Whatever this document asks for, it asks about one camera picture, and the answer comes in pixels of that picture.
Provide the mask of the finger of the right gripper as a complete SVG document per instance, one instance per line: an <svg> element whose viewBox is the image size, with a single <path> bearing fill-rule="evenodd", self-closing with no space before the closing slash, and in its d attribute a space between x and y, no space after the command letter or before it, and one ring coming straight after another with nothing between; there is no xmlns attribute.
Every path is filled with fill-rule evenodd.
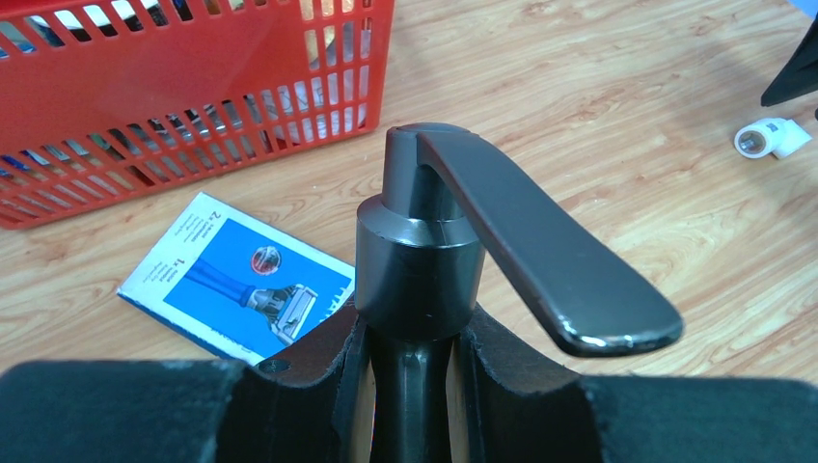
<svg viewBox="0 0 818 463"><path fill-rule="evenodd" d="M794 53L760 97L771 107L817 91L817 19L814 18Z"/></svg>

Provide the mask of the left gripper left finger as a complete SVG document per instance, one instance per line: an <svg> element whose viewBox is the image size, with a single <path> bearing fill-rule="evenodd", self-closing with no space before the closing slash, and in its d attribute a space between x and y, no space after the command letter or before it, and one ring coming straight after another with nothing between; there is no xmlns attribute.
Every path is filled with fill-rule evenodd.
<svg viewBox="0 0 818 463"><path fill-rule="evenodd" d="M253 367L32 361L1 377L5 462L344 462L363 324L344 307Z"/></svg>

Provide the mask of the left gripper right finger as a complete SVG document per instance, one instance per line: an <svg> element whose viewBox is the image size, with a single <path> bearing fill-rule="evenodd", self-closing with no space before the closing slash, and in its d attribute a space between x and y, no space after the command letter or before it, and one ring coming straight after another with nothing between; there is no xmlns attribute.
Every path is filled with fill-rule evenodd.
<svg viewBox="0 0 818 463"><path fill-rule="evenodd" d="M817 389L806 382L583 375L482 310L454 355L468 462L817 458Z"/></svg>

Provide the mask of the dark grey metal faucet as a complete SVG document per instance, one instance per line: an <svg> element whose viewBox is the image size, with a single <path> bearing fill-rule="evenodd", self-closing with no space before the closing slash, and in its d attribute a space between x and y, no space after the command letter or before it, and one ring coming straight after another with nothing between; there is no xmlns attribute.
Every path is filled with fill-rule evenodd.
<svg viewBox="0 0 818 463"><path fill-rule="evenodd" d="M633 356L682 336L669 300L496 146L446 123L395 126L382 190L357 211L355 306L375 345L372 461L450 461L445 377L486 256L569 355Z"/></svg>

